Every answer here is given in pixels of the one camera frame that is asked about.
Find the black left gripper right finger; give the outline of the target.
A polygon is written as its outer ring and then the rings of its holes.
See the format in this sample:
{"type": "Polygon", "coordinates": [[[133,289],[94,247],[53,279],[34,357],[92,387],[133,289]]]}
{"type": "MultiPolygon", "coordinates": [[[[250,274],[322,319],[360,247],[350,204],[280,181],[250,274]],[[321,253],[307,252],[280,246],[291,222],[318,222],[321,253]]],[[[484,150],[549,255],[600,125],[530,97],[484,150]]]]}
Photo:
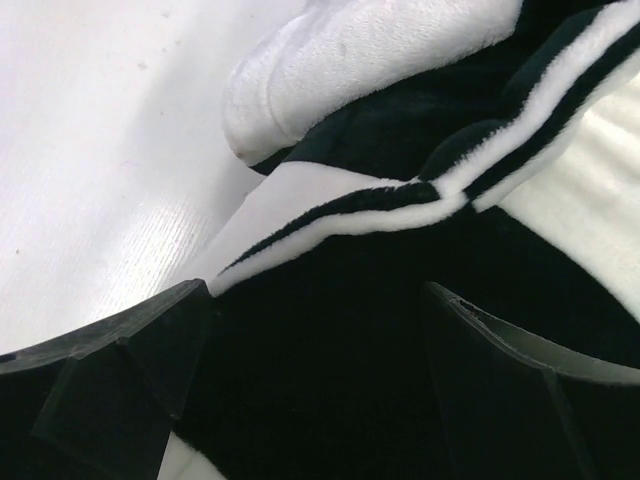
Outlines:
{"type": "Polygon", "coordinates": [[[457,478],[638,478],[637,369],[553,343],[436,283],[423,302],[457,478]]]}

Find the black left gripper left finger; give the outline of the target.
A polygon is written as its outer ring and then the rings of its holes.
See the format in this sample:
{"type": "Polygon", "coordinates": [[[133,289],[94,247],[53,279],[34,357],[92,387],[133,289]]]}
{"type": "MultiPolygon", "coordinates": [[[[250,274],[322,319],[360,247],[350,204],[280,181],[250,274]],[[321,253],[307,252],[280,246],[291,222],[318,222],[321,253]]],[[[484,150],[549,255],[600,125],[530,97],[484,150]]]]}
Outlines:
{"type": "Polygon", "coordinates": [[[2,478],[156,478],[209,314],[204,282],[185,281],[2,355],[2,478]]]}

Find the black white checkered pillowcase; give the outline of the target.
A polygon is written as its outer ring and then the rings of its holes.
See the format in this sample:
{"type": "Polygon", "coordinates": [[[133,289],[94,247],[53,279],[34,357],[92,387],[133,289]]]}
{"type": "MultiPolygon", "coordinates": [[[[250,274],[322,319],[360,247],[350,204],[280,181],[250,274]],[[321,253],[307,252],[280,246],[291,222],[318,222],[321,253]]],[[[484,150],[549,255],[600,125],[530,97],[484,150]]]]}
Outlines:
{"type": "Polygon", "coordinates": [[[639,363],[639,148],[599,107],[635,1],[311,1],[226,87],[264,179],[193,269],[210,330],[174,436],[222,479],[448,479],[437,283],[639,363]]]}

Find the white pillow insert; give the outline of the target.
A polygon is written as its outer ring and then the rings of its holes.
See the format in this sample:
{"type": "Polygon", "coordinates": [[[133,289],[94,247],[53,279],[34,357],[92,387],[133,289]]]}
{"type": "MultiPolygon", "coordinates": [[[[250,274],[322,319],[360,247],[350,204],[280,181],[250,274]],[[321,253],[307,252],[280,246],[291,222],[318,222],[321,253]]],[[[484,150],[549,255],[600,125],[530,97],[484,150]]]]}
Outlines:
{"type": "Polygon", "coordinates": [[[502,202],[639,314],[639,80],[592,106],[551,166],[502,202]]]}

